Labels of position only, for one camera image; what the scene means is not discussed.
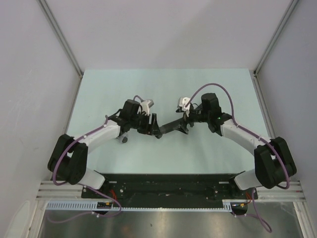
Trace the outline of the clear plastic elbow fitting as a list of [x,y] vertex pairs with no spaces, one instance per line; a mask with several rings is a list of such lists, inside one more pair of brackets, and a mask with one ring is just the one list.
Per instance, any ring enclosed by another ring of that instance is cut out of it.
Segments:
[[127,143],[127,141],[128,141],[128,134],[127,134],[127,133],[124,133],[124,134],[118,136],[118,137],[116,138],[116,140],[117,140],[119,143],[121,143],[121,144]]

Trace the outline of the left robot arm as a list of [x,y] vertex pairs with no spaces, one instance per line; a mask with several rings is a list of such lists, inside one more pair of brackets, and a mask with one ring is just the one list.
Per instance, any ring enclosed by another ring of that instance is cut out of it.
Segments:
[[109,185],[105,177],[87,167],[88,155],[109,140],[124,141],[129,130],[135,129],[140,134],[161,137],[156,114],[150,113],[153,100],[141,102],[128,99],[123,108],[111,116],[106,116],[104,123],[85,133],[74,137],[61,135],[48,162],[48,169],[53,174],[53,183],[57,186],[66,183],[81,184],[92,188],[98,198],[109,194]]

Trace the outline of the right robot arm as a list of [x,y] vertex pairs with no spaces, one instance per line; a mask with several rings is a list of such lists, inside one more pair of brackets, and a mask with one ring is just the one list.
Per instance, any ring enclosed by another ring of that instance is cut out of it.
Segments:
[[229,185],[229,195],[240,199],[247,189],[263,186],[271,189],[297,173],[297,168],[287,142],[282,137],[269,138],[254,136],[235,124],[230,114],[224,113],[214,93],[201,96],[201,104],[196,108],[190,98],[178,100],[177,112],[183,113],[180,128],[188,132],[187,125],[205,122],[212,133],[230,139],[254,156],[255,167],[237,174]]

